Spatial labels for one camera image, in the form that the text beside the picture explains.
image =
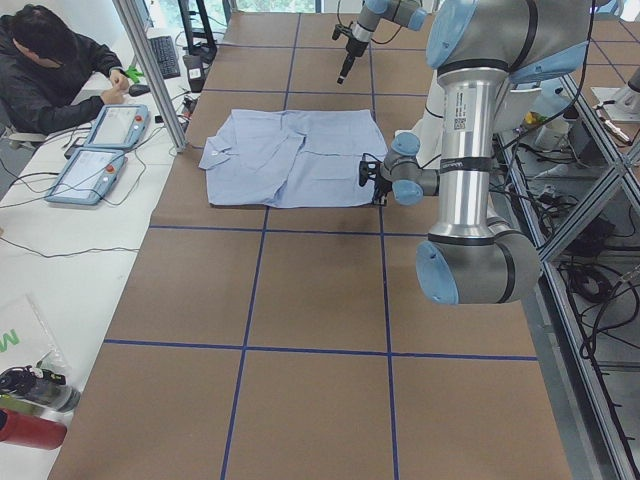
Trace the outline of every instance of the black hair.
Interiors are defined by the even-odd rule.
[[[65,63],[76,57],[74,33],[42,5],[25,5],[11,18],[11,35],[40,58]]]

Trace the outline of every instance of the white table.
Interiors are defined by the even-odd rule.
[[[162,33],[153,31],[150,36]],[[128,65],[133,55],[126,38],[114,45],[113,50],[123,64]],[[100,82],[108,88],[104,78],[90,80],[86,88],[89,91],[99,89]],[[169,79],[165,83],[172,98],[189,88],[184,71],[180,78]],[[127,103],[144,103],[149,107],[152,119],[146,131],[147,138],[158,127],[153,121],[157,108],[151,94],[128,98]],[[176,108],[180,103],[181,98],[177,98],[174,102]],[[62,170],[67,160],[64,158],[65,149],[61,146],[68,139],[69,136],[64,135],[45,143],[22,175]],[[38,199],[20,206],[0,208],[3,237],[48,255],[89,248],[138,249],[176,152],[166,129],[162,129],[137,153],[147,168],[122,205],[111,206],[100,202],[95,207],[74,207]],[[143,170],[143,165],[135,155],[130,153],[127,157],[124,170],[106,197],[113,203],[119,203],[127,195]],[[26,180],[34,179],[39,180],[30,185],[36,190],[45,190],[54,181],[51,176],[29,177]],[[17,184],[0,202],[0,207],[42,196],[23,184]],[[29,296],[67,360],[70,367],[69,384],[82,390],[135,258],[135,252],[101,252],[46,259],[0,241],[0,306],[24,295]],[[65,424],[70,423],[72,416],[72,413],[47,414],[47,418]],[[58,451],[0,443],[0,477],[43,480],[47,478]]]

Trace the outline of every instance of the blue and white device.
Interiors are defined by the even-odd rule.
[[[52,203],[95,205],[111,190],[125,161],[122,150],[78,148],[44,199]]]
[[[93,124],[85,147],[131,150],[149,123],[145,105],[105,105]]]

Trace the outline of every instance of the jacket sleeve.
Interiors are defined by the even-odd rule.
[[[76,127],[96,118],[104,105],[99,96],[93,96],[76,105],[56,107],[28,77],[15,78],[1,87],[11,99],[7,107],[14,126],[24,133],[48,135]]]
[[[113,53],[106,45],[100,45],[95,40],[77,34],[80,47],[83,48],[91,62],[91,68],[94,72],[100,72],[105,77],[109,76],[109,70],[113,67],[122,68],[122,62],[118,56]]]

